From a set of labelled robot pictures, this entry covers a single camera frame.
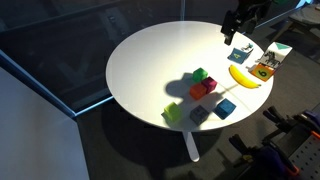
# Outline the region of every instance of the banana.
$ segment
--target banana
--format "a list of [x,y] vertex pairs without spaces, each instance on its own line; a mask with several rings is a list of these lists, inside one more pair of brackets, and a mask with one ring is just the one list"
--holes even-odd
[[246,88],[257,88],[259,86],[261,86],[260,84],[257,84],[253,81],[251,81],[250,79],[248,79],[246,76],[244,76],[236,66],[234,65],[230,65],[229,67],[229,72],[231,74],[231,76],[233,77],[233,79],[235,81],[237,81],[237,83],[239,83],[240,85],[246,87]]

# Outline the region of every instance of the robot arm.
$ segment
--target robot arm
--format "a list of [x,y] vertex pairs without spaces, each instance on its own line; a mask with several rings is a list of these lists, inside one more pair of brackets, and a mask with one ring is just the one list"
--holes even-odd
[[223,21],[221,32],[225,35],[224,43],[230,45],[233,35],[249,22],[246,33],[251,34],[257,22],[264,18],[273,0],[238,0],[239,5],[236,11],[228,11]]

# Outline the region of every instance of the round white table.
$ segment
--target round white table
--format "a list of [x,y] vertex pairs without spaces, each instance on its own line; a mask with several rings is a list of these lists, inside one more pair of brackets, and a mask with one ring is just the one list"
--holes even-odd
[[[130,114],[148,124],[181,131],[190,157],[199,160],[191,132],[217,129],[231,125],[251,115],[268,98],[273,77],[267,82],[248,72],[263,55],[261,48],[240,33],[232,44],[224,44],[221,26],[195,21],[178,21],[148,27],[129,36],[111,54],[106,80],[115,100]],[[243,64],[227,57],[234,47],[248,43],[254,50]],[[235,64],[246,76],[261,84],[256,89],[239,85],[230,75],[229,66]],[[196,101],[189,95],[192,73],[198,68],[218,82],[216,89]],[[221,120],[213,109],[224,98],[236,105],[235,110]],[[182,119],[167,121],[164,108],[175,102],[182,110]],[[210,115],[200,126],[189,117],[190,111],[203,106]]]

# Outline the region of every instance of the table leg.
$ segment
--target table leg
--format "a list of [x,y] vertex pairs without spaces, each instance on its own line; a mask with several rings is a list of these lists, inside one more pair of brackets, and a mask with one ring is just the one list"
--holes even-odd
[[199,161],[199,153],[196,144],[194,143],[191,132],[182,132],[184,141],[186,142],[189,156],[193,162]]

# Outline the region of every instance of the gray carpet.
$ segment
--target gray carpet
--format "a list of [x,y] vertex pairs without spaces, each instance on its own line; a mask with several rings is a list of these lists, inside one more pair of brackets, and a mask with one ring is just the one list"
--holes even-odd
[[[274,31],[266,26],[249,37],[265,50]],[[280,41],[315,47],[309,39],[290,32]],[[269,98],[250,117],[222,129],[193,133],[201,156],[196,163],[190,161],[180,133],[146,125],[115,101],[82,115],[78,125],[90,179],[234,179],[244,167],[232,167],[240,154],[228,142],[229,137],[238,133],[247,145],[260,145],[262,138],[276,129],[262,116],[263,110],[274,105],[283,115],[293,115],[320,102],[320,65],[303,51],[304,47],[294,47],[275,74]]]

